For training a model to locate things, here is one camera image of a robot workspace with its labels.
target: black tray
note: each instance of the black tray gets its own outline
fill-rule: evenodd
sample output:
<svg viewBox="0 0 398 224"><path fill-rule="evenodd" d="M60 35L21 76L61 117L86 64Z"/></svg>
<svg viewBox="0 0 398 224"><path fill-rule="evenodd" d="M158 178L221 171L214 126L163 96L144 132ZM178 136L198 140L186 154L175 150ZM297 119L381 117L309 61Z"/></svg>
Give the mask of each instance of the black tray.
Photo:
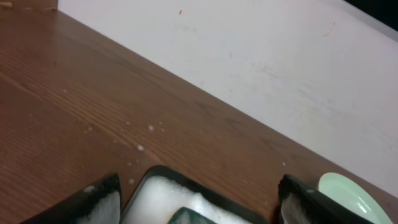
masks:
<svg viewBox="0 0 398 224"><path fill-rule="evenodd" d="M167 166L162 166L162 165L153 166L149 168L147 172L145 172L143 178L139 182L139 185L137 186L132 197L127 203L126 208L124 208L119 223L123 222L124 217L127 215L128 211L130 210L131 205L134 203L136 197L138 196L142 186L144 186L146 180L149 177L153 176L162 176L168 178L169 180L174 180L176 181L176 183L188 188L192 192L201 193L202 196L213 205L216 205L217 207L220 207L237 216L240 216L241 218L253 224L257 223L268 224L266 219L261 215L257 214L256 212L249 210L243 207L242 205L233 202L230 199L227 199L226 197L196 183L195 181L185 177L184 175L180 174L177 171L168 168Z"/></svg>

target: dark green object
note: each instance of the dark green object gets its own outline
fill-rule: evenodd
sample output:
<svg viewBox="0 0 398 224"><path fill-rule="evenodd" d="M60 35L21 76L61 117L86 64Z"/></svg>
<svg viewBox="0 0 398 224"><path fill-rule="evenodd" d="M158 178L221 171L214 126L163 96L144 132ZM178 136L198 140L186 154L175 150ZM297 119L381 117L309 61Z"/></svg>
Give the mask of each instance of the dark green object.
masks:
<svg viewBox="0 0 398 224"><path fill-rule="evenodd" d="M182 207L178 209L167 224L216 224L192 209Z"/></svg>

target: soapy water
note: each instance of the soapy water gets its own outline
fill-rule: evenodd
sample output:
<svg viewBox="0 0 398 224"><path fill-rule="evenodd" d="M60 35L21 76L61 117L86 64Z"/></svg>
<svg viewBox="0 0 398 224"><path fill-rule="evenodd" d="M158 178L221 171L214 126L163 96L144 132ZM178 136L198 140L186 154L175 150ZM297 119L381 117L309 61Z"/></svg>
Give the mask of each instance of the soapy water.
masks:
<svg viewBox="0 0 398 224"><path fill-rule="evenodd" d="M200 193L192 192L165 177L155 176L146 180L122 224L165 224L182 207L190 208L217 224L249 223L213 205Z"/></svg>

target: light green bowl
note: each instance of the light green bowl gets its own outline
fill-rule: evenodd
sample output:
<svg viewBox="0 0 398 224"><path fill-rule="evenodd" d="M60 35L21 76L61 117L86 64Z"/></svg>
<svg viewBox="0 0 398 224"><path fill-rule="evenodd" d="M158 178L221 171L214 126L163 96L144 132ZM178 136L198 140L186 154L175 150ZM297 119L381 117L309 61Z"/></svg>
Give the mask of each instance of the light green bowl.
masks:
<svg viewBox="0 0 398 224"><path fill-rule="evenodd" d="M358 184L343 175L324 174L319 180L318 190L374 224L392 224L380 205Z"/></svg>

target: white wall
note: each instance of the white wall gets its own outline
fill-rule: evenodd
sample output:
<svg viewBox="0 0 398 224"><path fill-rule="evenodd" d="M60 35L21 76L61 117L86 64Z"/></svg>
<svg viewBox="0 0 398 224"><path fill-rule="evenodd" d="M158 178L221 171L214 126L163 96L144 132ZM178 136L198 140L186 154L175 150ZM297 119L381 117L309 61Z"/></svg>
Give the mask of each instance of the white wall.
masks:
<svg viewBox="0 0 398 224"><path fill-rule="evenodd" d="M59 9L398 196L398 43L336 3L347 7L60 0Z"/></svg>

